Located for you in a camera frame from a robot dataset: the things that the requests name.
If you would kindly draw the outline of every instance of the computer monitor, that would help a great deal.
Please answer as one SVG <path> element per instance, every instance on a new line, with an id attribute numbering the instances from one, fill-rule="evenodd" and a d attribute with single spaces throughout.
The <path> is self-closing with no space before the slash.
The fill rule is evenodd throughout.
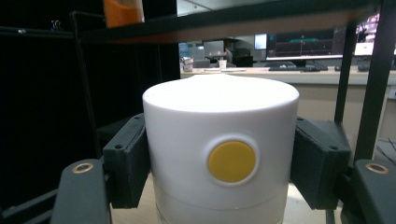
<path id="1" fill-rule="evenodd" d="M 267 34 L 254 35 L 254 49 L 267 49 Z"/>
<path id="2" fill-rule="evenodd" d="M 205 57 L 223 57 L 224 56 L 224 41 L 207 41 L 204 42 Z"/>
<path id="3" fill-rule="evenodd" d="M 371 56 L 373 54 L 376 27 L 379 22 L 379 13 L 370 15 L 361 21 L 356 28 L 356 47 L 354 55 L 357 57 Z"/>
<path id="4" fill-rule="evenodd" d="M 307 60 L 343 57 L 346 28 L 267 34 L 267 61 L 291 61 L 305 65 Z"/>

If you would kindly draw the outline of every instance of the metal rod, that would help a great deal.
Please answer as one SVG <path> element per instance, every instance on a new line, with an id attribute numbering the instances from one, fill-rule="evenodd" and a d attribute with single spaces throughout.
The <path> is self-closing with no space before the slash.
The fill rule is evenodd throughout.
<path id="1" fill-rule="evenodd" d="M 355 161 L 373 158 L 378 124 L 381 117 L 382 105 L 388 85 L 389 69 L 393 59 L 396 42 L 396 1 L 384 0 L 378 26 L 376 29 L 375 45 L 370 64 L 361 112 L 361 126 L 359 128 L 356 145 Z"/>
<path id="2" fill-rule="evenodd" d="M 349 81 L 350 65 L 352 63 L 352 54 L 356 44 L 356 26 L 355 21 L 349 23 L 346 27 L 346 42 L 344 45 L 343 61 L 341 64 L 340 80 L 338 83 L 337 102 L 335 105 L 334 121 L 341 123 L 344 118 L 344 110 L 347 100 L 347 86 Z"/>

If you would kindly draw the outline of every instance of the yellow dot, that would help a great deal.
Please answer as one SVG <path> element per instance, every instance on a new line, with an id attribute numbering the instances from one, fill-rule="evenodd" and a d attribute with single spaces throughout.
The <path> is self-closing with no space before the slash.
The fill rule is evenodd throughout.
<path id="1" fill-rule="evenodd" d="M 215 147 L 209 155 L 210 173 L 223 182 L 235 183 L 248 177 L 256 164 L 256 154 L 247 144 L 229 141 Z"/>

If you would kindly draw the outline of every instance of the white cylindrical container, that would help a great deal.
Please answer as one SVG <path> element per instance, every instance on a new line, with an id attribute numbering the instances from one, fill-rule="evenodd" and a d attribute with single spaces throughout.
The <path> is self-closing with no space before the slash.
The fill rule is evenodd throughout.
<path id="1" fill-rule="evenodd" d="M 298 97 L 286 83 L 223 74 L 148 89 L 143 105 L 162 223 L 281 223 Z"/>

